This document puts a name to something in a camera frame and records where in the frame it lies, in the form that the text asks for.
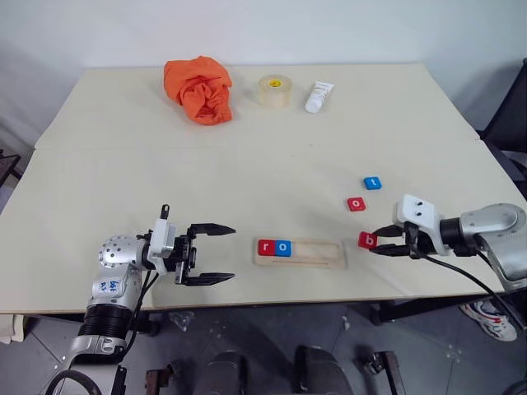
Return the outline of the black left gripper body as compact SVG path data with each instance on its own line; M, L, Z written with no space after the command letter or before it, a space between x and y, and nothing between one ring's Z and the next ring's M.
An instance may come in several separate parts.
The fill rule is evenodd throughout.
M196 248L193 241L196 234L193 228L188 228L185 235L175 239L171 259L175 263L175 284L191 286L190 270L195 266Z

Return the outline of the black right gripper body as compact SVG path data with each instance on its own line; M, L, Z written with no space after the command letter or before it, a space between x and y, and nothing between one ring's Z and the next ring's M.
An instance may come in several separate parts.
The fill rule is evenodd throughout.
M404 222L403 234L405 241L404 252L411 259L420 259L427 255L437 254L430 236L419 230L417 225L409 221Z

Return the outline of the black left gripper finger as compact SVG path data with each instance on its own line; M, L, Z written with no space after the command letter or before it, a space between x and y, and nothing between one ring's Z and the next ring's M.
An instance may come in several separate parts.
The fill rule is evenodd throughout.
M236 230L226 225L219 225L215 223L198 223L192 224L188 228L188 237L195 239L197 235L207 236L221 236L234 234Z
M210 272L201 273L199 276L186 276L182 280L185 286L213 286L235 277L234 273Z

